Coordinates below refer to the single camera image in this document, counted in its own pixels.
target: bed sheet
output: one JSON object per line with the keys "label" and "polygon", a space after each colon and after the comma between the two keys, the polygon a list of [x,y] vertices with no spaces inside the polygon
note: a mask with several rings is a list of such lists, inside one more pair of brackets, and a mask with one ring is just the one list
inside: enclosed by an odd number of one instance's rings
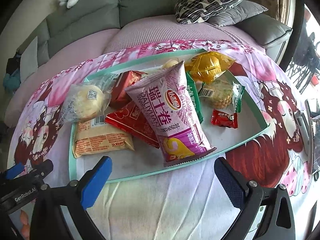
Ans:
{"label": "bed sheet", "polygon": [[[48,158],[54,170],[45,182],[51,187],[66,185],[71,125],[57,125],[56,121],[70,85],[128,60],[194,48],[219,51],[236,59],[230,71],[246,87],[268,124],[264,134],[227,152],[228,162],[262,186],[284,183],[295,219],[310,210],[317,187],[308,175],[307,156],[293,118],[297,109],[304,109],[301,95],[263,52],[230,41],[145,44],[62,71],[42,83],[23,110],[12,137],[8,167],[22,162],[26,173]],[[211,159],[164,174],[108,184],[89,213],[107,239],[219,239],[239,210],[231,205],[216,179],[213,163]]]}

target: patterned pillow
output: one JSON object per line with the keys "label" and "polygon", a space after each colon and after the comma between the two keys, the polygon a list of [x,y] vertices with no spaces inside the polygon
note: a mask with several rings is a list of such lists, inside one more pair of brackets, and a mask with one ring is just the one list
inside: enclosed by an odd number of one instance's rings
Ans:
{"label": "patterned pillow", "polygon": [[179,24],[205,22],[211,16],[224,13],[242,0],[178,0],[175,5]]}

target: yellow snack package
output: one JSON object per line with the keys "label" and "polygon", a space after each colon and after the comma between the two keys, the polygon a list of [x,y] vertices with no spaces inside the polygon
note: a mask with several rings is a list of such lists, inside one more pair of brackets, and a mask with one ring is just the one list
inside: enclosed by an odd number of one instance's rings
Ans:
{"label": "yellow snack package", "polygon": [[194,81],[212,82],[235,62],[234,59],[219,52],[209,51],[194,56],[185,63],[185,70],[190,71]]}
{"label": "yellow snack package", "polygon": [[134,151],[132,136],[105,122],[105,115],[84,123],[77,123],[72,153],[81,155],[130,149]]}

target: brand logo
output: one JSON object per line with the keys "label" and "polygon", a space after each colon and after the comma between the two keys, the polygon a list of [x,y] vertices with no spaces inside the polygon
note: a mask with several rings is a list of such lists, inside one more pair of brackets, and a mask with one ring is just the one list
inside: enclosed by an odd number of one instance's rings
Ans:
{"label": "brand logo", "polygon": [[174,111],[178,111],[181,108],[181,100],[176,92],[168,89],[165,93],[165,100],[168,106],[170,106]]}
{"label": "brand logo", "polygon": [[130,117],[137,120],[139,117],[139,114],[140,114],[140,108],[137,105],[135,105],[130,113]]}
{"label": "brand logo", "polygon": [[32,194],[33,192],[36,192],[36,191],[37,191],[37,190],[36,190],[36,187],[33,187],[31,190],[29,190],[29,191],[21,194],[19,197],[16,197],[14,200],[15,200],[16,202],[18,202],[18,201],[22,200],[23,198],[29,196],[29,195]]}

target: barcode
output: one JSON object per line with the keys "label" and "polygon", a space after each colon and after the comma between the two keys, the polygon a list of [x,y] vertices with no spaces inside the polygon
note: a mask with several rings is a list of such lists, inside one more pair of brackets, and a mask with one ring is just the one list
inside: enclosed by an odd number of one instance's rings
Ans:
{"label": "barcode", "polygon": [[105,125],[106,124],[105,119],[106,119],[106,115],[102,115],[95,119],[92,119],[91,127],[98,126],[98,125]]}
{"label": "barcode", "polygon": [[213,94],[213,90],[202,88],[199,93],[199,96],[210,98],[212,97],[212,94]]}

